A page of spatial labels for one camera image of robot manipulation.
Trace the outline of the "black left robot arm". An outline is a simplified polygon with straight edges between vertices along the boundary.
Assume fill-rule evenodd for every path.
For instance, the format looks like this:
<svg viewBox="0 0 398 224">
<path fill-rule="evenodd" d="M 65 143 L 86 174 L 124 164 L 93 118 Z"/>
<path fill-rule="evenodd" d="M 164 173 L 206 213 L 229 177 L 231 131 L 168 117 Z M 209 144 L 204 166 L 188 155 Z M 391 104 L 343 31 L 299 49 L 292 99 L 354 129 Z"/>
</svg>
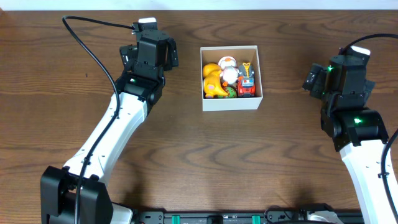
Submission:
<svg viewBox="0 0 398 224">
<path fill-rule="evenodd" d="M 177 46 L 153 17 L 131 26 L 137 44 L 119 49 L 124 69 L 112 81 L 109 106 L 87 141 L 40 180 L 42 223 L 133 223 L 131 208 L 113 203 L 111 173 L 128 140 L 162 96 L 164 73 L 178 66 Z"/>
</svg>

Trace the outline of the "orange dinosaur toy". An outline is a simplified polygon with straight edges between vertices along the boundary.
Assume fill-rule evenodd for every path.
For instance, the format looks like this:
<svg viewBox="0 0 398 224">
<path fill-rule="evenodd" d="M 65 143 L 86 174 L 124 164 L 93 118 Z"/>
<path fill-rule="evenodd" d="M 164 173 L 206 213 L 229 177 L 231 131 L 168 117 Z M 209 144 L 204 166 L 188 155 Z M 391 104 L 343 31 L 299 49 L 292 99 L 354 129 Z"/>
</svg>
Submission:
<svg viewBox="0 0 398 224">
<path fill-rule="evenodd" d="M 215 96 L 228 96 L 221 86 L 221 67 L 215 63 L 209 63 L 203 67 L 203 91 L 205 98 Z"/>
</svg>

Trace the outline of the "green number ball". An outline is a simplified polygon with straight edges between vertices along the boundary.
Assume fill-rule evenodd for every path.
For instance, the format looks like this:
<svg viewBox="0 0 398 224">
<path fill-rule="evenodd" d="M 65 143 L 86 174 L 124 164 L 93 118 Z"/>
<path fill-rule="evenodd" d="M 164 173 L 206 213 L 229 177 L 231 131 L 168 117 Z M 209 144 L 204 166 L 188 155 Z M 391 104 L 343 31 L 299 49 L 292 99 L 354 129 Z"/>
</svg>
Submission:
<svg viewBox="0 0 398 224">
<path fill-rule="evenodd" d="M 218 95 L 218 98 L 237 98 L 238 94 L 236 90 L 231 86 L 224 86 L 223 90 L 227 93 L 226 96 Z"/>
</svg>

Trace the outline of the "red grey toy truck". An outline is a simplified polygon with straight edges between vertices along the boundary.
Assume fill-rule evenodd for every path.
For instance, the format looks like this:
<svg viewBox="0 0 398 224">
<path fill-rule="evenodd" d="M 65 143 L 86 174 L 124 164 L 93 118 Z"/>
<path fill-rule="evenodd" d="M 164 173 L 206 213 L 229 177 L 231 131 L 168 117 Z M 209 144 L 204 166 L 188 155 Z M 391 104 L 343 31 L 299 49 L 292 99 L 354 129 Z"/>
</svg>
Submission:
<svg viewBox="0 0 398 224">
<path fill-rule="evenodd" d="M 237 92 L 241 98 L 255 96 L 254 70 L 250 62 L 242 63 L 238 67 Z"/>
</svg>

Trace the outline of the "white wooden rattle drum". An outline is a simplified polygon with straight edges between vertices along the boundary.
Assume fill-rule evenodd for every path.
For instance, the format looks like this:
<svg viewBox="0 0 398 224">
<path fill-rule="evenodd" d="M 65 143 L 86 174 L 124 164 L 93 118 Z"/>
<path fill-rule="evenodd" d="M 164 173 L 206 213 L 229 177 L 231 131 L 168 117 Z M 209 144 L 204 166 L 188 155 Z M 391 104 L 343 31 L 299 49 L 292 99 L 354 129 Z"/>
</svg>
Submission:
<svg viewBox="0 0 398 224">
<path fill-rule="evenodd" d="M 221 87 L 223 90 L 226 90 L 226 88 L 228 87 L 228 82 L 227 81 L 222 81 L 221 82 Z"/>
</svg>

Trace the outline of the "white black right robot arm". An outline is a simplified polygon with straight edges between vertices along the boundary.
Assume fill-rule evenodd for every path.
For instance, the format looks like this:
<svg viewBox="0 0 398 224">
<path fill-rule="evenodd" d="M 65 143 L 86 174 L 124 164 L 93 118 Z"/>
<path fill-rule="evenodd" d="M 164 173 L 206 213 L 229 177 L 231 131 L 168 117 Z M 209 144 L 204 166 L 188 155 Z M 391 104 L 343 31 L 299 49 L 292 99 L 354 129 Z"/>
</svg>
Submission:
<svg viewBox="0 0 398 224">
<path fill-rule="evenodd" d="M 321 129 L 332 138 L 353 181 L 365 223 L 397 223 L 397 180 L 381 115 L 366 107 L 375 83 L 366 79 L 367 56 L 337 55 L 312 64 L 303 83 L 322 101 Z"/>
</svg>

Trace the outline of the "white pink duck toy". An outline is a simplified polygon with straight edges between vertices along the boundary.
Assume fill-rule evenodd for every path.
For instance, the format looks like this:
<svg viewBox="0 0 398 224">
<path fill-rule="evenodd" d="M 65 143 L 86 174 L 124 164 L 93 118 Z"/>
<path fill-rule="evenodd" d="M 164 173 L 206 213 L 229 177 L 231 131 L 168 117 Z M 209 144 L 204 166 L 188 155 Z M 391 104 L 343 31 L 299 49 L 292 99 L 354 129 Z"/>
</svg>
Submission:
<svg viewBox="0 0 398 224">
<path fill-rule="evenodd" d="M 236 68 L 237 62 L 231 56 L 222 57 L 218 65 L 221 67 L 220 77 L 222 81 L 227 81 L 229 85 L 236 83 L 238 80 L 238 69 Z"/>
</svg>

